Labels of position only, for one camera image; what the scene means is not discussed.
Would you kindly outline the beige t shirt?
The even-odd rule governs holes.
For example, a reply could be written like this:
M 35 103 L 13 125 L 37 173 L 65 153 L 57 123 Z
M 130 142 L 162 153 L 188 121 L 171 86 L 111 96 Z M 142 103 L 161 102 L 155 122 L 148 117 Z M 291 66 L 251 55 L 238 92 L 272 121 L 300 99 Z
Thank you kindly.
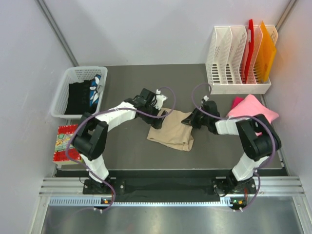
M 194 138 L 191 135 L 193 128 L 181 122 L 190 114 L 191 112 L 184 113 L 173 110 L 165 117 L 160 129 L 150 128 L 147 139 L 169 148 L 189 152 L 194 143 Z

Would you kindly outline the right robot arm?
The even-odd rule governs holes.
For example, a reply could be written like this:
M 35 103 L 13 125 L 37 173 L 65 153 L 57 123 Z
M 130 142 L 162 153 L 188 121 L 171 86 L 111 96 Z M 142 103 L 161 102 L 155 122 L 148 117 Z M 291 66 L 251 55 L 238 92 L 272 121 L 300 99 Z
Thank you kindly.
M 254 172 L 281 148 L 281 140 L 264 114 L 223 118 L 214 101 L 202 102 L 181 123 L 195 129 L 206 126 L 215 135 L 239 136 L 244 153 L 226 176 L 225 184 L 216 185 L 224 195 L 243 190 Z

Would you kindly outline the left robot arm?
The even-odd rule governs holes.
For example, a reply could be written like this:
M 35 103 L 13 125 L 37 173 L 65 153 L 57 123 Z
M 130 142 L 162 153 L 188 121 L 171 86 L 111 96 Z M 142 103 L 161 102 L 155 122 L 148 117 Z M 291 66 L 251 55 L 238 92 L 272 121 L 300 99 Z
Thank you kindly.
M 84 183 L 86 194 L 105 194 L 110 189 L 111 182 L 107 179 L 109 172 L 102 155 L 109 131 L 138 117 L 152 128 L 161 129 L 168 114 L 167 111 L 161 111 L 166 100 L 167 97 L 159 89 L 152 92 L 144 88 L 139 95 L 125 99 L 118 106 L 98 116 L 90 113 L 82 115 L 72 145 L 79 152 L 89 172 L 89 179 Z

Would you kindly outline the blue white t shirt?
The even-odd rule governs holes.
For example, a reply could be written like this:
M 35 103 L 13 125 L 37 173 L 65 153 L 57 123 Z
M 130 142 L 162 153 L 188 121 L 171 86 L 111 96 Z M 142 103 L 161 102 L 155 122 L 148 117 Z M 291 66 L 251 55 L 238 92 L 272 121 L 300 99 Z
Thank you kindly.
M 100 81 L 101 75 L 95 75 L 94 78 L 91 80 L 90 87 L 89 87 L 89 106 L 92 107 L 95 104 L 98 104 L 99 99 L 99 89 L 100 89 Z

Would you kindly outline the light pink folded cloth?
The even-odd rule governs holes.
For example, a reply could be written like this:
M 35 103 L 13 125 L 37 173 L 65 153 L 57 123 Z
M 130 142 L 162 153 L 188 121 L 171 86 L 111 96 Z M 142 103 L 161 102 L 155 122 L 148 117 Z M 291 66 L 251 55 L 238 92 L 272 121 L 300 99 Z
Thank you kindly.
M 231 109 L 227 117 L 256 116 L 258 114 L 263 114 L 270 124 L 279 117 L 278 113 L 266 108 L 252 94 L 247 95 L 242 102 Z

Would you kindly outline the white plastic basket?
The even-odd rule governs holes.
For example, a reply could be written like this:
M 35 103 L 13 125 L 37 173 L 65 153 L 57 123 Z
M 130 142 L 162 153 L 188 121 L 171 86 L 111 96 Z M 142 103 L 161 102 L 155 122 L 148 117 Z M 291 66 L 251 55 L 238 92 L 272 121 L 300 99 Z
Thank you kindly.
M 68 68 L 63 77 L 60 80 L 56 94 L 52 101 L 51 115 L 53 117 L 64 118 L 64 119 L 80 119 L 80 115 L 66 115 L 65 110 L 68 104 L 69 97 L 69 84 L 82 83 L 85 80 L 92 80 L 95 75 L 100 75 L 100 86 L 102 87 L 99 93 L 99 104 L 97 105 L 95 113 L 98 113 L 101 107 L 103 99 L 104 88 L 106 84 L 106 78 L 108 75 L 108 69 L 104 66 L 79 66 Z

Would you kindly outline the black t shirt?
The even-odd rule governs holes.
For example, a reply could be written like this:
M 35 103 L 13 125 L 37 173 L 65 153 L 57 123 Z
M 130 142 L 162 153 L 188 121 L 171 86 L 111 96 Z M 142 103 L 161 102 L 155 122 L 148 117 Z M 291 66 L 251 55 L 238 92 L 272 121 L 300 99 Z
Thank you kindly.
M 93 114 L 97 109 L 97 104 L 89 106 L 89 87 L 91 80 L 81 83 L 69 84 L 69 95 L 65 115 L 82 115 L 86 112 Z

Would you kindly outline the white file organizer rack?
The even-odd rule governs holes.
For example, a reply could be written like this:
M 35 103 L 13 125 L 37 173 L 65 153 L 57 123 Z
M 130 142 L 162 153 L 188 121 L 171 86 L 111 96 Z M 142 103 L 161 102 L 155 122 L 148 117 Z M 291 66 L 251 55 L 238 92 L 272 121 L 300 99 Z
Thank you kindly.
M 212 94 L 265 94 L 271 82 L 261 82 L 255 69 L 242 82 L 243 56 L 248 48 L 246 26 L 215 26 L 205 63 Z

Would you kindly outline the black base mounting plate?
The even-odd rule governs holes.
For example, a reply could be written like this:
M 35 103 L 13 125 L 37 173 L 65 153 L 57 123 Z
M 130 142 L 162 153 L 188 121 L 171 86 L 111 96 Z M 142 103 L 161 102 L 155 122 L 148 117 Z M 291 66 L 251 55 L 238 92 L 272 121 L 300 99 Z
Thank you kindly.
M 113 187 L 117 201 L 125 199 L 160 200 L 176 199 L 177 197 L 207 197 L 225 196 L 227 194 L 254 194 L 256 192 L 253 179 L 240 184 L 237 188 L 230 188 L 226 179 L 184 178 L 184 177 L 138 177 L 105 179 L 105 183 L 87 179 L 84 182 L 85 195 L 104 195 Z

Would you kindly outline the orange folder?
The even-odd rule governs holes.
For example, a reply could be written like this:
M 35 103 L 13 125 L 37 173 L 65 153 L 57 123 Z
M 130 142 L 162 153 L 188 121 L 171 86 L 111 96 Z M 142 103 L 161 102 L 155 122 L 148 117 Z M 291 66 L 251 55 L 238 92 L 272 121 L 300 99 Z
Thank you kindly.
M 260 29 L 262 40 L 255 61 L 254 71 L 258 83 L 267 83 L 277 52 L 276 42 L 278 32 L 275 26 L 266 25 L 263 21 L 261 22 Z

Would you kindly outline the red folder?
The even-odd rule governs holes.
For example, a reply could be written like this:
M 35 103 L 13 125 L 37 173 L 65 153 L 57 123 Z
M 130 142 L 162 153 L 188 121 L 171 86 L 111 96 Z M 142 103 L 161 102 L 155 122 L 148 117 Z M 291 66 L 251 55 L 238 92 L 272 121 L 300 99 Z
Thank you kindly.
M 246 46 L 245 46 L 245 53 L 244 53 L 244 69 L 243 69 L 243 83 L 247 83 L 247 78 L 248 78 L 248 72 L 249 72 L 249 67 L 251 64 L 252 60 L 252 55 L 254 52 L 254 22 L 253 19 L 249 20 L 248 23 L 248 28 L 247 28 L 247 41 L 246 41 Z

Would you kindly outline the aluminium frame rail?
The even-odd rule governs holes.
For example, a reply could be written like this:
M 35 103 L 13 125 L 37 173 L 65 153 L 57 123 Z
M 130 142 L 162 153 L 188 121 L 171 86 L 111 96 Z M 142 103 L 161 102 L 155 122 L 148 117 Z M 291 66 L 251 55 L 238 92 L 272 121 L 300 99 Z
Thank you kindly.
M 47 177 L 43 179 L 40 195 L 82 195 L 86 177 Z M 260 185 L 259 196 L 304 196 L 305 192 L 297 176 L 262 176 L 260 182 L 254 177 L 255 187 Z

